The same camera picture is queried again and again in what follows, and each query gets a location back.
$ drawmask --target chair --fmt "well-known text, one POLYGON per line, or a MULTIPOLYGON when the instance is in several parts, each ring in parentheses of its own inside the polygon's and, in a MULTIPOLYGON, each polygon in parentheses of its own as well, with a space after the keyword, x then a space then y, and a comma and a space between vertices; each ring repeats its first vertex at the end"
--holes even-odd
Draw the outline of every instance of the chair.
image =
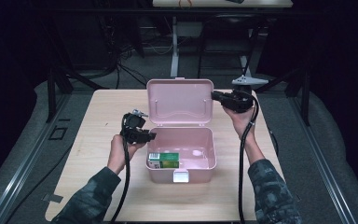
POLYGON ((245 75, 252 58, 258 33, 264 25, 264 18, 253 14, 219 14, 207 19, 202 26, 199 45, 198 78, 201 69, 242 69, 245 75), (215 66, 202 65, 206 55, 246 57, 246 65, 215 66))

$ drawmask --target person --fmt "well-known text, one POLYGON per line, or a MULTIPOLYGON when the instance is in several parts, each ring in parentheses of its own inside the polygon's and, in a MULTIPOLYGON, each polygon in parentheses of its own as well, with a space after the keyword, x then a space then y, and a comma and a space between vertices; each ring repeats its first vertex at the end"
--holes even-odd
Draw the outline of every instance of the person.
MULTIPOLYGON (((248 125, 254 109, 236 113, 223 107, 232 120, 239 138, 248 125)), ((130 159, 145 144, 128 144, 130 159)), ((249 160, 248 175, 255 192, 255 216, 258 223, 301 223, 294 198, 255 141, 255 126, 245 139, 245 152, 249 160)), ((100 223, 112 201, 112 194, 120 183, 118 174, 124 169, 124 148, 121 135, 111 141, 109 160, 86 186, 76 192, 51 223, 100 223)))

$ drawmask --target open box lid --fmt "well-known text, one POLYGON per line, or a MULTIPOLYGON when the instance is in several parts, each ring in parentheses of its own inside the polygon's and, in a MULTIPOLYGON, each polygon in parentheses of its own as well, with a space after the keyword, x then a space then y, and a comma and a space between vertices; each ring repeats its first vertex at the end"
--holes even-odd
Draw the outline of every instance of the open box lid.
POLYGON ((208 123, 212 91, 209 79, 152 79, 147 83, 150 121, 157 125, 208 123))

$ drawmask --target camouflage jacket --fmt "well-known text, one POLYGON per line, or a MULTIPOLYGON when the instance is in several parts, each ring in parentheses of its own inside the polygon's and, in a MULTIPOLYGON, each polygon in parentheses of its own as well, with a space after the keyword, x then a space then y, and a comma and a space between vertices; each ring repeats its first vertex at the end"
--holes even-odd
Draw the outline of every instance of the camouflage jacket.
MULTIPOLYGON (((301 223, 294 199, 268 160, 254 162, 248 170, 255 191, 255 214, 259 223, 301 223)), ((72 196, 51 223, 101 223, 120 178, 104 167, 72 196)))
POLYGON ((301 223, 292 194, 269 160, 254 162, 248 175, 254 187, 258 223, 301 223))

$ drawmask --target wooden desk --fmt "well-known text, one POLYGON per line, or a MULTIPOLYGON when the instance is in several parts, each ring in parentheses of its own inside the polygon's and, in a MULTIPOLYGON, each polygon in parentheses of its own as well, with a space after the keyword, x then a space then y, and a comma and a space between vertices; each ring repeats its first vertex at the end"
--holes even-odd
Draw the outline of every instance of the wooden desk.
MULTIPOLYGON (((291 0, 245 0, 241 4, 226 0, 190 0, 192 7, 291 7, 291 0)), ((179 0, 153 0, 154 7, 179 7, 179 0)), ((187 0, 181 1, 182 7, 190 7, 187 0)))
MULTIPOLYGON (((54 194, 63 197, 61 203, 50 203, 46 219, 52 220, 71 196, 107 164, 110 141, 120 132, 122 116, 134 108, 147 113, 146 90, 102 90, 94 92, 89 108, 78 131, 75 143, 62 171, 54 194)), ((210 183, 156 184, 145 167, 146 149, 141 148, 131 161, 131 182, 126 201, 117 221, 235 221, 238 214, 238 171, 240 140, 230 118, 219 102, 214 102, 213 119, 206 126, 213 130, 217 165, 210 183)), ((145 129, 154 124, 146 121, 145 129)), ((269 131, 260 111, 255 129, 257 142, 265 156, 282 174, 269 131)), ((253 188, 247 177, 249 163, 245 159, 243 183, 244 216, 255 220, 253 188)), ((113 194, 105 220, 117 209, 124 187, 122 182, 113 194)))

